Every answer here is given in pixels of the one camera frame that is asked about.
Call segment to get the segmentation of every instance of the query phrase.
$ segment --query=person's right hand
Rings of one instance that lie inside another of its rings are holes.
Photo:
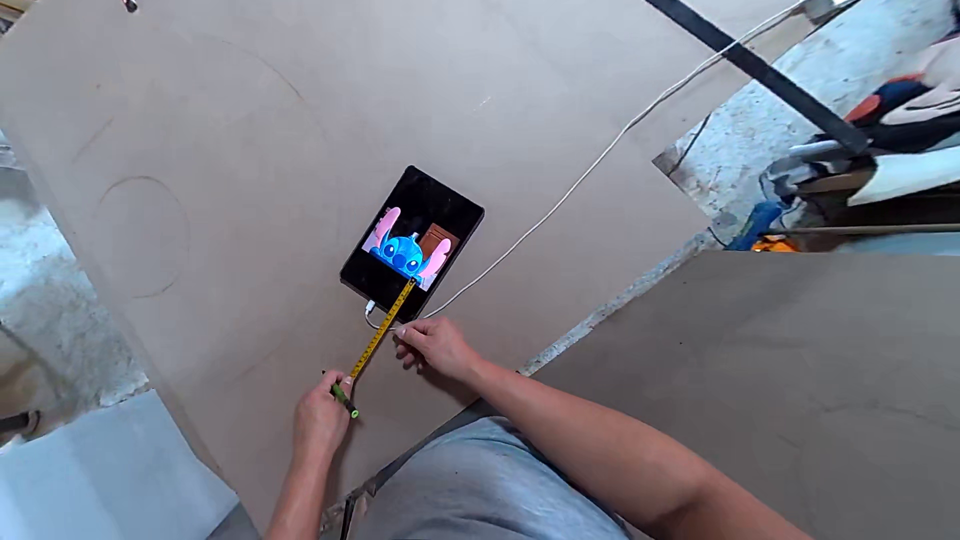
[[[396,357],[403,367],[426,361],[440,373],[469,383],[475,368],[484,360],[464,341],[464,336],[444,317],[420,319],[396,329]]]

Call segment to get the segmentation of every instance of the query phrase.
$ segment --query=stitch cartoon character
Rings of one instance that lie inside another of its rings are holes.
[[[390,236],[390,229],[400,216],[400,209],[389,209],[377,222],[373,233],[364,242],[364,249],[384,262],[404,278],[415,278],[417,284],[423,284],[423,279],[437,273],[444,266],[447,253],[450,251],[450,240],[444,238],[430,257],[423,259],[423,250],[417,244],[417,234],[409,236]]]

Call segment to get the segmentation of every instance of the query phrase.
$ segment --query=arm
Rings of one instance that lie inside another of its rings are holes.
[[[480,394],[593,497],[658,538],[806,538],[686,447],[646,424],[487,362],[444,319],[397,330],[405,366]]]
[[[345,379],[343,373],[328,371],[297,404],[294,454],[267,529],[267,540],[313,540],[320,533],[326,476],[349,423],[347,410],[330,395],[334,382],[350,395],[352,380]]]

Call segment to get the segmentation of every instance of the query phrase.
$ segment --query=blue object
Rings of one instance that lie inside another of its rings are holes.
[[[740,230],[740,234],[727,244],[724,251],[750,251],[760,234],[769,231],[770,225],[785,209],[782,203],[776,201],[757,203],[750,211],[750,217],[747,218],[747,223]]]

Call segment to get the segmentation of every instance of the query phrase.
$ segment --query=person's left hand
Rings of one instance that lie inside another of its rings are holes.
[[[294,416],[294,457],[333,458],[347,433],[350,415],[344,404],[330,394],[338,382],[347,396],[353,389],[353,380],[339,371],[327,371],[316,388],[297,403]]]

